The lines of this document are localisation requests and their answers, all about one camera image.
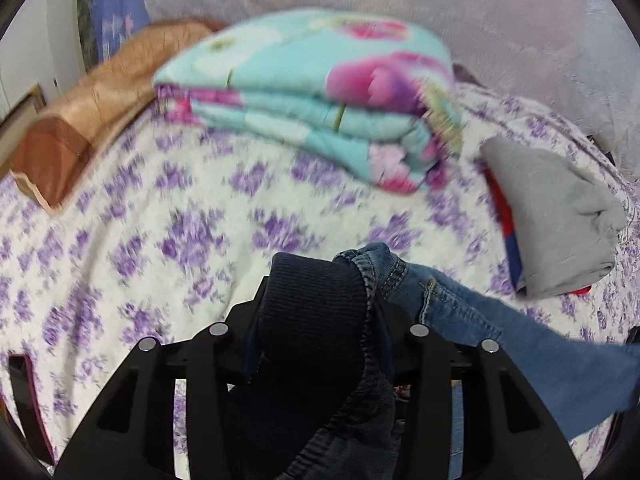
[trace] purple floral bedsheet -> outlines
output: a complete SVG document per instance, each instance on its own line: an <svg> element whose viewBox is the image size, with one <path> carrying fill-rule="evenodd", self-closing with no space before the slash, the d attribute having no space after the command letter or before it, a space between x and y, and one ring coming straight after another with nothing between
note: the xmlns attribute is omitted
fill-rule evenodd
<svg viewBox="0 0 640 480"><path fill-rule="evenodd" d="M192 337L253 297L277 251L331 258L386 242L567 337L623 341L640 322L638 197L573 125L535 102L461 84L465 146L450 184L400 196L331 163L251 136L165 124L148 110L102 156L74 204L49 219L0 182L0 394L14 409L9 352L34 363L38 400L60 455L130 348L146 335ZM514 297L502 235L476 161L491 136L589 168L622 200L617 265L586 296ZM177 385L177 472L187 477L185 387ZM606 424L575 439L585 470Z"/></svg>

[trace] blue jeans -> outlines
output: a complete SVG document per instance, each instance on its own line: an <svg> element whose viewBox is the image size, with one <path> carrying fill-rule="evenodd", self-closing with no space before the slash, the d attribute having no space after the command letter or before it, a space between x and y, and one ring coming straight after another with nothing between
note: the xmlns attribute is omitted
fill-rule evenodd
<svg viewBox="0 0 640 480"><path fill-rule="evenodd" d="M281 258L298 256L279 255ZM369 308L380 294L404 306L415 322L431 326L444 338L478 345L498 343L535 389L567 439L590 430L615 411L637 401L640 346L592 344L561 335L501 303L460 285L435 269L408 264L385 244L369 244L339 254L336 264L360 271ZM393 424L393 405L379 379L374 360L365 365L359 394L383 399L378 409L358 410L337 433L322 429L292 463L281 480L330 478L390 479L402 425ZM462 396L453 391L450 478L462 474ZM352 414L345 412L349 418ZM321 456L313 450L325 449Z"/></svg>

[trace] folded gray shirt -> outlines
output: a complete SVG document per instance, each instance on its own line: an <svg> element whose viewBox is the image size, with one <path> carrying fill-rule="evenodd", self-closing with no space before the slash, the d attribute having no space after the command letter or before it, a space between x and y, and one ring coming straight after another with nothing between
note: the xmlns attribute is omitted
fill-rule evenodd
<svg viewBox="0 0 640 480"><path fill-rule="evenodd" d="M578 290L611 272L624 208L562 156L500 137L480 147L513 213L528 298Z"/></svg>

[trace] teal floral blanket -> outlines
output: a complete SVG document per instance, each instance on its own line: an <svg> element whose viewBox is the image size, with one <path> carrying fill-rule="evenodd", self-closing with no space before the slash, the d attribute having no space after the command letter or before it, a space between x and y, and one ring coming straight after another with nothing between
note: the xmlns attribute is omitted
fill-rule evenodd
<svg viewBox="0 0 640 480"><path fill-rule="evenodd" d="M297 146L397 192L443 185L462 150L449 50L395 19L268 14L184 51L155 85L170 121Z"/></svg>

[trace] metal bolt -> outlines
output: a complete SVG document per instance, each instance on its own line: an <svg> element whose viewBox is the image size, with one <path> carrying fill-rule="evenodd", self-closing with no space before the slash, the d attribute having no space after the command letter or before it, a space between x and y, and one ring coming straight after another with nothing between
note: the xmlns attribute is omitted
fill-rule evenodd
<svg viewBox="0 0 640 480"><path fill-rule="evenodd" d="M220 336L225 335L227 332L229 332L229 326L223 322L214 323L209 327L209 333L211 335Z"/></svg>
<svg viewBox="0 0 640 480"><path fill-rule="evenodd" d="M149 352L156 346L156 340L152 337L145 337L142 341L138 343L138 348L140 348L143 352Z"/></svg>
<svg viewBox="0 0 640 480"><path fill-rule="evenodd" d="M482 350L489 352L489 354L495 354L500 349L500 345L493 339L485 339L480 343L480 346Z"/></svg>
<svg viewBox="0 0 640 480"><path fill-rule="evenodd" d="M429 335L429 327L416 323L411 325L409 332L416 337L426 337Z"/></svg>

